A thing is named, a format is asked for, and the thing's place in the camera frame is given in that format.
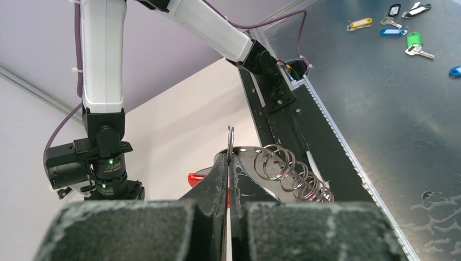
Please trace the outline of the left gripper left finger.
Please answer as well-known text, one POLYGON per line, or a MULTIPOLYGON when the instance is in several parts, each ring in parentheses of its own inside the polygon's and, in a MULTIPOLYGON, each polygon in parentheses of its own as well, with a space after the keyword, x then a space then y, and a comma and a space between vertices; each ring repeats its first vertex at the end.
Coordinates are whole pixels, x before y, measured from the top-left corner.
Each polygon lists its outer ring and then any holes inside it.
POLYGON ((178 200, 82 201, 51 222, 35 260, 220 260, 225 251, 228 160, 178 200))

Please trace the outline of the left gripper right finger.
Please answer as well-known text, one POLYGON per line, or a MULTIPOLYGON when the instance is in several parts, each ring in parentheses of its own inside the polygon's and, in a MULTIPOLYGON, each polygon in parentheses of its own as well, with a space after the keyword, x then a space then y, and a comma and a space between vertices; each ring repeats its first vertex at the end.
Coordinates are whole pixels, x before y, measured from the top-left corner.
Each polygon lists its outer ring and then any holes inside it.
POLYGON ((234 156, 230 173, 234 260, 406 260, 383 212, 368 202, 282 203, 234 156))

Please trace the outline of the red tag keyring with chain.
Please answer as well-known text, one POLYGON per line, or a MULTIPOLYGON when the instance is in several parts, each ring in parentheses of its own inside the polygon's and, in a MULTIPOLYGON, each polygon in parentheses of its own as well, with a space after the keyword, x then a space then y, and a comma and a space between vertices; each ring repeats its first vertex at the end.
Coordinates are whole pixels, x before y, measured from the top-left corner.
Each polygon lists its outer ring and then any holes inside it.
POLYGON ((235 146, 234 139, 234 127, 228 127, 227 148, 220 153, 229 167, 229 207, 254 201, 334 202, 334 194, 310 152, 305 163, 282 145, 235 146))

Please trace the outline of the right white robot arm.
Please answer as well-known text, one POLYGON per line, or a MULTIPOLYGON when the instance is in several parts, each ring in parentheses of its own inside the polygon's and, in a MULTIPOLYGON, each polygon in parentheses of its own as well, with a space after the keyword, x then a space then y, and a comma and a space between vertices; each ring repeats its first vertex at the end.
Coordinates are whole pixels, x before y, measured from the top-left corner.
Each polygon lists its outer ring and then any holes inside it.
MULTIPOLYGON (((232 65, 279 82, 276 59, 205 1, 142 1, 205 41, 232 65)), ((78 50, 76 111, 86 138, 52 146, 43 153, 44 169, 59 198, 77 191, 87 200, 141 200, 145 190, 128 179, 123 140, 126 113, 122 86, 126 1, 75 1, 78 50)))

